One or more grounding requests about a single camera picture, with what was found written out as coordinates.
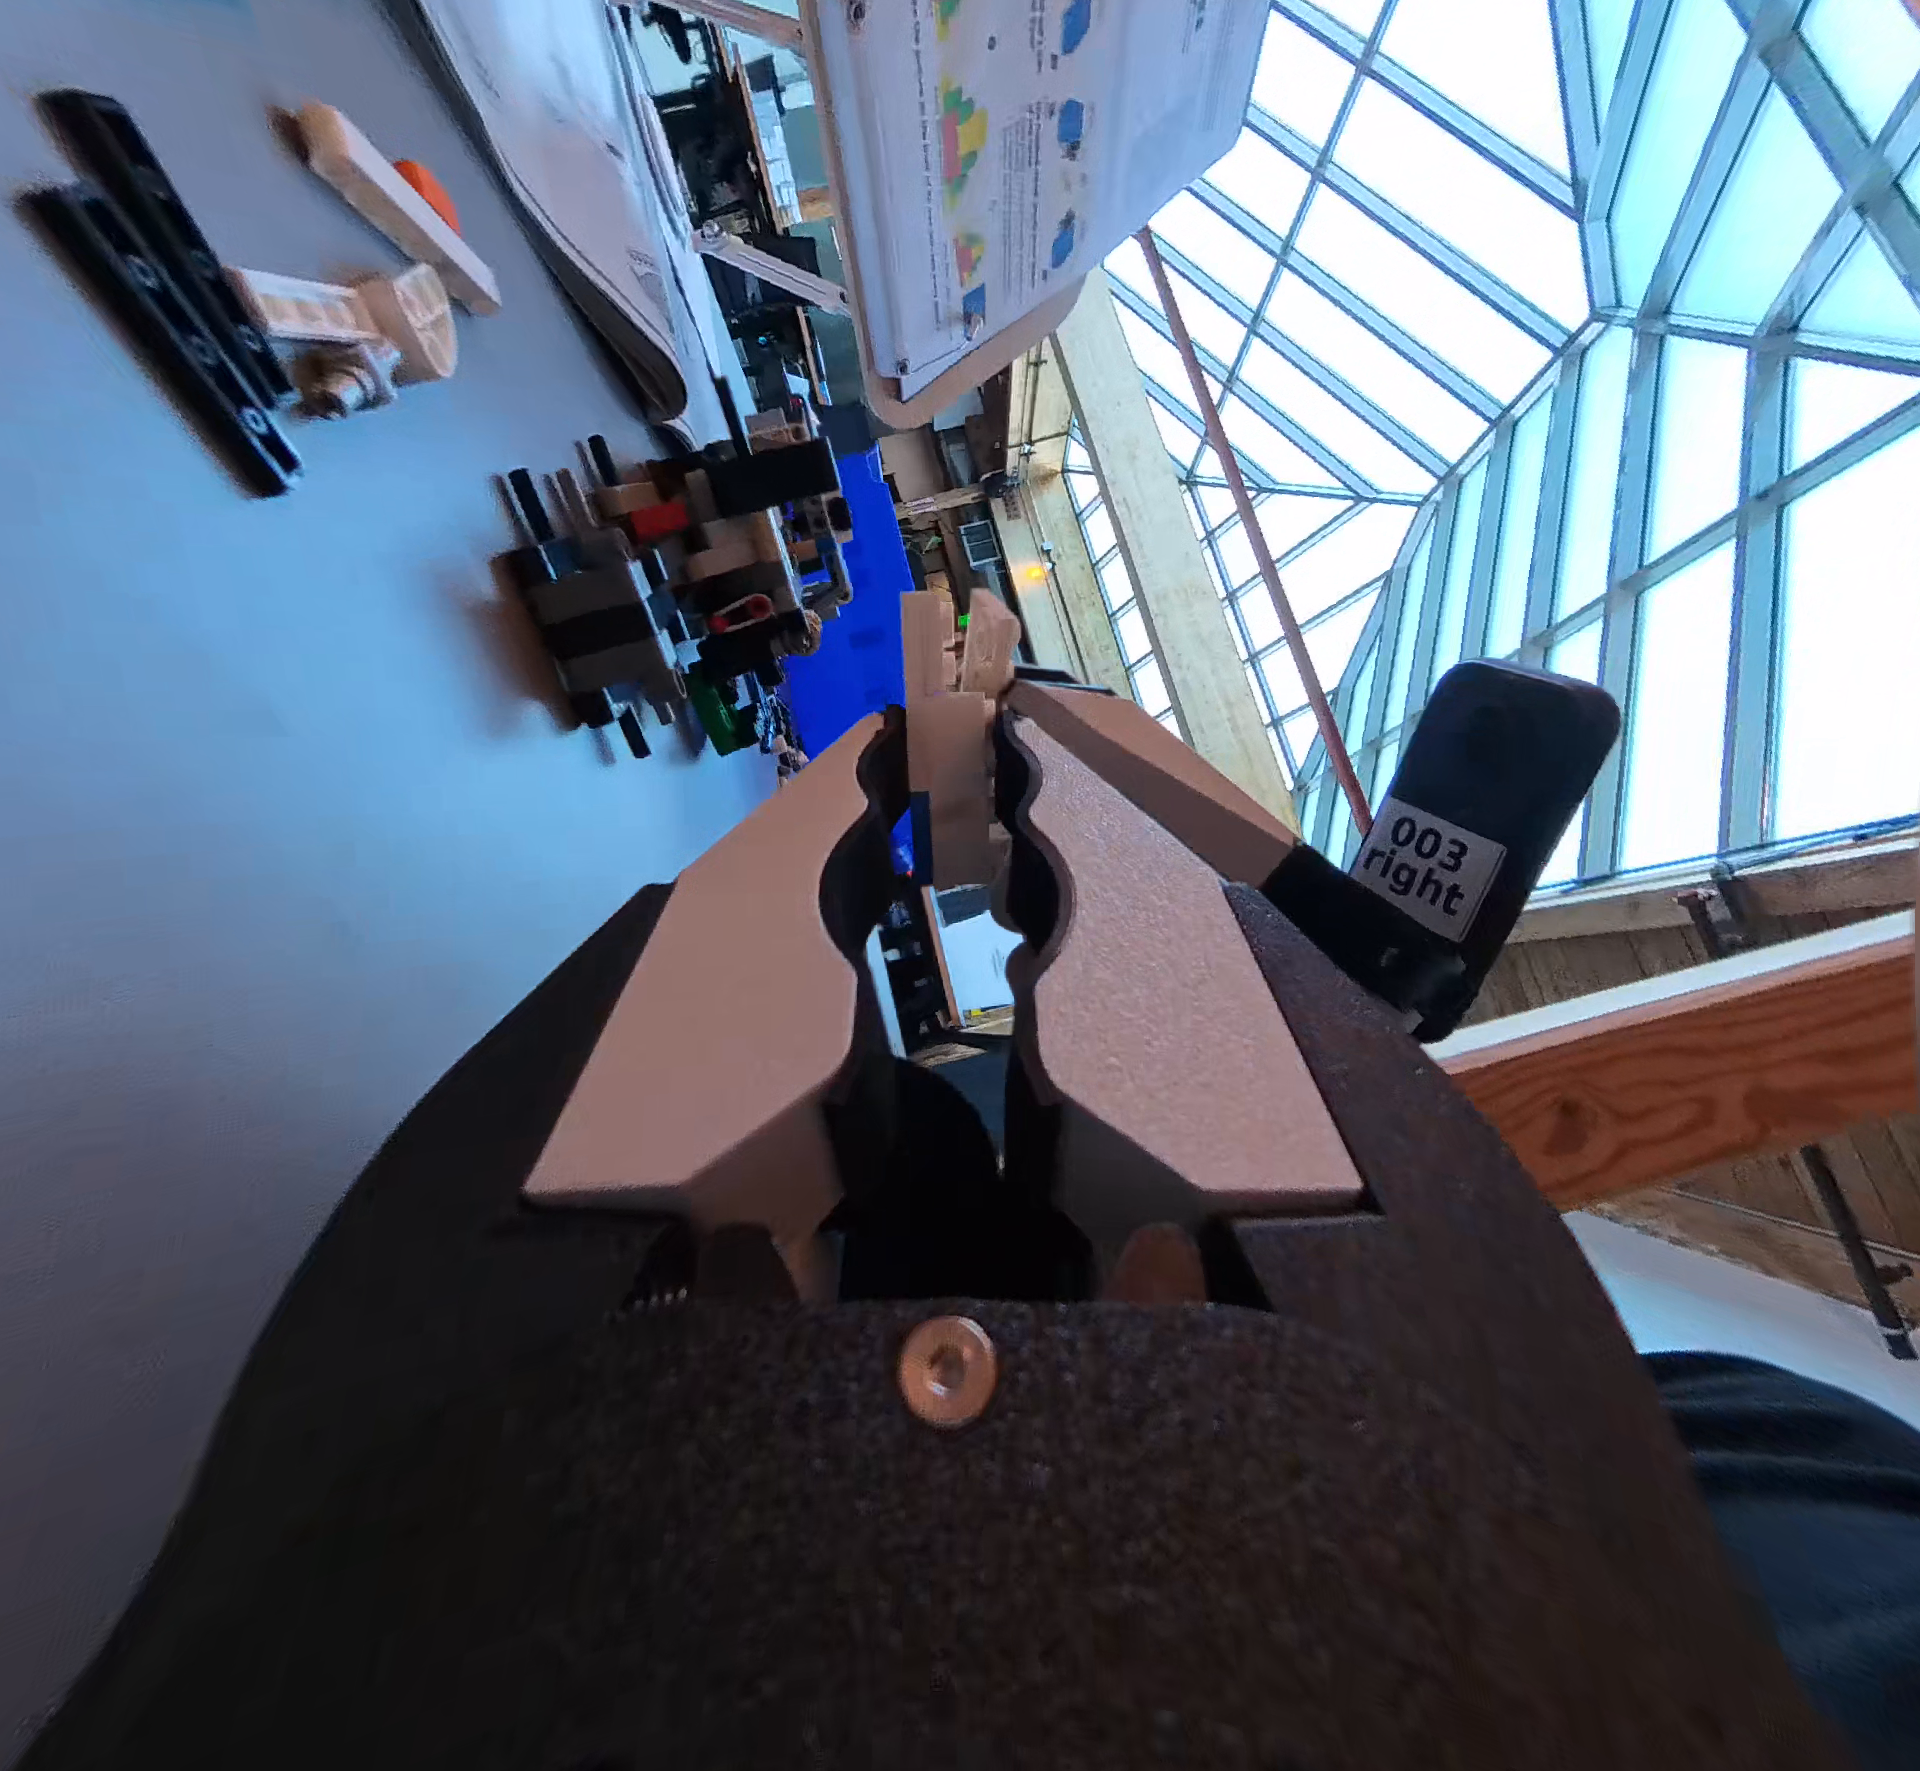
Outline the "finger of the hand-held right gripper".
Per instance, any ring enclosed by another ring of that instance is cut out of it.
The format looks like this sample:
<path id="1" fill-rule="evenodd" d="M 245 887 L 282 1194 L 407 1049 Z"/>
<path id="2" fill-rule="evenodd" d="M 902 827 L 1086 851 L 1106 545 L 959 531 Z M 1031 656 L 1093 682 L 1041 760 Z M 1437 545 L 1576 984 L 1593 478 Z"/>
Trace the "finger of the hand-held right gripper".
<path id="1" fill-rule="evenodd" d="M 1139 702 L 1088 686 L 1015 680 L 1002 707 L 1050 734 L 1224 880 L 1259 887 L 1299 843 L 1274 813 Z"/>

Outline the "black lego beams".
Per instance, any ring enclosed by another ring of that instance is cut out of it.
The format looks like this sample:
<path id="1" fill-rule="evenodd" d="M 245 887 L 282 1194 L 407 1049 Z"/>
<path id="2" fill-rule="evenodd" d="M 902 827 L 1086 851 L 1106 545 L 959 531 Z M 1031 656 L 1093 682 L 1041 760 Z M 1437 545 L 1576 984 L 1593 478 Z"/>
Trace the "black lego beams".
<path id="1" fill-rule="evenodd" d="M 304 464 L 280 416 L 297 387 L 146 134 L 116 101 L 34 93 L 76 177 L 23 189 L 13 210 L 131 343 L 241 488 L 284 497 Z"/>

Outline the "red pipe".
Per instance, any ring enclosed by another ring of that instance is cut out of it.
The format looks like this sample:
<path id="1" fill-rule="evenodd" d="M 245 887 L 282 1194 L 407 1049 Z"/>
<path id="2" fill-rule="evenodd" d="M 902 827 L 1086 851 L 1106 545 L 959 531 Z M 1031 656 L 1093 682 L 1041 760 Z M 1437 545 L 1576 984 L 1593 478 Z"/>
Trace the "red pipe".
<path id="1" fill-rule="evenodd" d="M 1147 276 L 1163 312 L 1167 340 L 1178 357 L 1187 379 L 1187 390 L 1191 391 L 1194 407 L 1201 419 L 1205 448 L 1212 452 L 1213 462 L 1219 467 L 1221 486 L 1236 512 L 1246 554 L 1254 564 L 1261 589 L 1265 592 L 1266 607 L 1272 612 L 1277 638 L 1285 653 L 1285 662 L 1290 664 L 1292 674 L 1299 683 L 1301 702 L 1307 707 L 1321 760 L 1328 768 L 1328 773 L 1332 775 L 1332 781 L 1337 784 L 1340 800 L 1351 814 L 1356 835 L 1365 835 L 1372 823 L 1370 802 L 1367 798 L 1365 786 L 1361 784 L 1361 777 L 1356 775 L 1356 768 L 1347 747 L 1340 723 L 1334 716 L 1332 702 L 1326 695 L 1314 658 L 1307 649 L 1303 626 L 1299 625 L 1295 608 L 1292 607 L 1283 588 L 1278 565 L 1272 559 L 1261 523 L 1261 511 L 1245 481 L 1238 458 L 1219 421 L 1208 373 L 1199 361 L 1195 345 L 1191 343 L 1178 298 L 1172 295 L 1156 237 L 1152 229 L 1143 223 L 1133 232 L 1133 238 L 1141 251 Z"/>

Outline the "printed instruction sheet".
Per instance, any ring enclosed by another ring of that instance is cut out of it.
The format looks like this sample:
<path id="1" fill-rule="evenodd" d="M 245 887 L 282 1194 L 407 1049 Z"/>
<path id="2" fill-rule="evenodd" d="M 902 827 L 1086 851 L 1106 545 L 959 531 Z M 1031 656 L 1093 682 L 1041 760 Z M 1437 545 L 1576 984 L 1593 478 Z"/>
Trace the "printed instruction sheet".
<path id="1" fill-rule="evenodd" d="M 1088 276 L 1238 137 L 1269 0 L 888 0 L 911 63 L 964 335 Z"/>

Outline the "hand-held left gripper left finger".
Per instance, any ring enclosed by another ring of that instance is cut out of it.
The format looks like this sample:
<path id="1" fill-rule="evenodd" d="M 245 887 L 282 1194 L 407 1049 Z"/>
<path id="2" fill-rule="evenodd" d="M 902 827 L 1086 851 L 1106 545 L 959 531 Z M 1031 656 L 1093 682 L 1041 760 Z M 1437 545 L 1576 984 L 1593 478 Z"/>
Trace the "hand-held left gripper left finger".
<path id="1" fill-rule="evenodd" d="M 858 719 L 685 868 L 521 1184 L 534 1211 L 761 1230 L 804 1299 L 902 1136 L 866 945 L 894 898 L 902 709 Z"/>

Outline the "person's black clothing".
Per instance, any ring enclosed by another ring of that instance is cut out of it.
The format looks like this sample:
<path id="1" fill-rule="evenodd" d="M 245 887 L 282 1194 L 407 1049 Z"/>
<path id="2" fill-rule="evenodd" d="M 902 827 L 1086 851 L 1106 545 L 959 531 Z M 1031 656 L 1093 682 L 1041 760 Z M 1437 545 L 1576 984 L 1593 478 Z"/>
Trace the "person's black clothing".
<path id="1" fill-rule="evenodd" d="M 1653 1353 L 1642 1367 L 1724 1549 L 1859 1767 L 1918 1765 L 1918 1432 L 1784 1367 Z"/>

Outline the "tan lego axle assembly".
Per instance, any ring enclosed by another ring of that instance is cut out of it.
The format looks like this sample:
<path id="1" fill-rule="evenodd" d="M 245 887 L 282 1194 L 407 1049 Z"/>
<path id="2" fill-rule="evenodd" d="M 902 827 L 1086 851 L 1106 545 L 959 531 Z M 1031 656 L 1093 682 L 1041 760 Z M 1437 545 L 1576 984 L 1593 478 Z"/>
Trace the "tan lego axle assembly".
<path id="1" fill-rule="evenodd" d="M 305 419 L 384 410 L 399 391 L 444 384 L 456 371 L 452 300 L 429 263 L 354 286 L 233 266 L 223 276 L 253 326 L 290 359 Z"/>

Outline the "wooden document stand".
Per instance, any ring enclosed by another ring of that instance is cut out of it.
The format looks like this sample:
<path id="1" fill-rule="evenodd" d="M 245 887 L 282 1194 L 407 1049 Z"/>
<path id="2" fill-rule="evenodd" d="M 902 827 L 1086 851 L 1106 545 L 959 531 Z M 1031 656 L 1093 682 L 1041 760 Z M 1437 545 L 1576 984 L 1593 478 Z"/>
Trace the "wooden document stand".
<path id="1" fill-rule="evenodd" d="M 1070 276 L 1019 317 L 964 335 L 949 283 L 951 238 L 937 189 L 935 127 L 917 86 L 882 65 L 911 63 L 930 22 L 910 2 L 798 0 L 795 15 L 745 0 L 608 0 L 647 5 L 745 31 L 804 57 L 813 89 L 829 202 L 844 266 L 844 312 L 861 386 L 890 428 L 917 428 L 1053 337 L 1088 286 Z"/>

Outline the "blue plastic bin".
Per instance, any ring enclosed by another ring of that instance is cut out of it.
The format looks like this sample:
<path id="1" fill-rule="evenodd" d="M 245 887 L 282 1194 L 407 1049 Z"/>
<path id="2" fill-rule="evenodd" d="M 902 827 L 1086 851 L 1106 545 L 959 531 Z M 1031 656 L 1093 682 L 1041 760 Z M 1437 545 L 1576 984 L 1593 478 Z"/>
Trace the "blue plastic bin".
<path id="1" fill-rule="evenodd" d="M 843 548 L 853 600 L 824 625 L 813 656 L 783 662 L 792 723 L 810 757 L 856 721 L 905 705 L 899 595 L 913 583 L 896 498 L 880 450 L 834 465 L 853 516 L 853 537 Z"/>

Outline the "instruction booklet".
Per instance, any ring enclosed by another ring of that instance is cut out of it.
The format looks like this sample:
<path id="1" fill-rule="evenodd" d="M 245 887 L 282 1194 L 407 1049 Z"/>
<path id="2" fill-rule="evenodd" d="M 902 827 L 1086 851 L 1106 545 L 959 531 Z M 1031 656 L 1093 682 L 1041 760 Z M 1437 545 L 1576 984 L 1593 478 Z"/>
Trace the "instruction booklet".
<path id="1" fill-rule="evenodd" d="M 706 278 L 677 167 L 612 0 L 409 0 L 577 311 L 660 422 L 709 379 Z"/>

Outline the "wooden pillar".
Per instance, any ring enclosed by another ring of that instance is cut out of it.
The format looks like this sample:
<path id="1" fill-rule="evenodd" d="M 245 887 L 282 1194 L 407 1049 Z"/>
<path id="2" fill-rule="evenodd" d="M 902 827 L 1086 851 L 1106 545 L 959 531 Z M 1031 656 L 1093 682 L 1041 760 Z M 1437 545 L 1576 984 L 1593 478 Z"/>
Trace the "wooden pillar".
<path id="1" fill-rule="evenodd" d="M 1178 734 L 1298 835 L 1280 762 L 1102 273 L 1084 282 L 1053 355 Z"/>

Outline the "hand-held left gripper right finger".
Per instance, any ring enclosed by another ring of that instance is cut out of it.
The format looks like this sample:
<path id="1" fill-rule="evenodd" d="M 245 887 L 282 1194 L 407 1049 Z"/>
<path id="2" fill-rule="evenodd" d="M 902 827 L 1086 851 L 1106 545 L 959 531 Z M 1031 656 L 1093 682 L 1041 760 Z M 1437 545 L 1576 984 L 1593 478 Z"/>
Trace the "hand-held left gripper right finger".
<path id="1" fill-rule="evenodd" d="M 1224 880 L 1026 713 L 996 810 L 1002 1175 L 1050 1291 L 1266 1299 L 1238 1227 L 1362 1211 L 1365 1180 Z"/>

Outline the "pile of mixed lego parts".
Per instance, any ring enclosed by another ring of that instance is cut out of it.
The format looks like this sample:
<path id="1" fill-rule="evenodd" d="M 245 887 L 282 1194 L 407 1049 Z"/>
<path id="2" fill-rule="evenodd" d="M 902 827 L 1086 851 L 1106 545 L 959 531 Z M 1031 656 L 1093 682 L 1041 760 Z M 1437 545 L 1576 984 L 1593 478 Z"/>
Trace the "pile of mixed lego parts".
<path id="1" fill-rule="evenodd" d="M 853 602 L 849 500 L 824 435 L 756 415 L 685 455 L 619 467 L 590 437 L 585 472 L 498 486 L 516 524 L 499 557 L 572 723 L 637 757 L 647 723 L 697 731 L 719 755 L 805 763 L 783 699 Z"/>

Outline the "wooden railing beam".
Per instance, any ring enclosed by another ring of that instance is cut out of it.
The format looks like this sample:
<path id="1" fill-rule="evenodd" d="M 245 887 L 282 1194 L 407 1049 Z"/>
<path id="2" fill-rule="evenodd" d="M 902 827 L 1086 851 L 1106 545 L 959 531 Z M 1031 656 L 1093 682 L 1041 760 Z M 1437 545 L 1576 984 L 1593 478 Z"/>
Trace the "wooden railing beam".
<path id="1" fill-rule="evenodd" d="M 1431 1060 L 1558 1211 L 1911 1115 L 1913 914 L 1498 1019 Z"/>

